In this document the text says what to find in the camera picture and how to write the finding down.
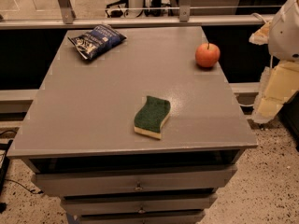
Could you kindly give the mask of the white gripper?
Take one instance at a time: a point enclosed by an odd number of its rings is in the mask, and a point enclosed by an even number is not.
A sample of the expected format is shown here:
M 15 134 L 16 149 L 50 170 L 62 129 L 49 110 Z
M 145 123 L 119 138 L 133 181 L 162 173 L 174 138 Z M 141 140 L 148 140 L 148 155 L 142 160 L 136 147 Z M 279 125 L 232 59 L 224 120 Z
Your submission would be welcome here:
M 268 21 L 253 33 L 249 42 L 255 45 L 267 44 L 270 24 Z M 262 72 L 259 93 L 254 101 L 252 120 L 259 124 L 269 122 L 297 92 L 299 92 L 299 62 L 280 61 L 272 69 L 266 67 Z

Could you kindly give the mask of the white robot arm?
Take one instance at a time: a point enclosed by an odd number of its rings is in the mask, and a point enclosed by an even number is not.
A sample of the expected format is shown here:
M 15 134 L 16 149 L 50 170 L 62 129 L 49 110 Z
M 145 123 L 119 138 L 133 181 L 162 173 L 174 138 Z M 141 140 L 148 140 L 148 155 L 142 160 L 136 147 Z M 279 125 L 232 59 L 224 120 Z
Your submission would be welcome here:
M 299 0 L 287 0 L 273 20 L 249 38 L 268 45 L 270 65 L 261 74 L 251 118 L 264 124 L 299 92 Z

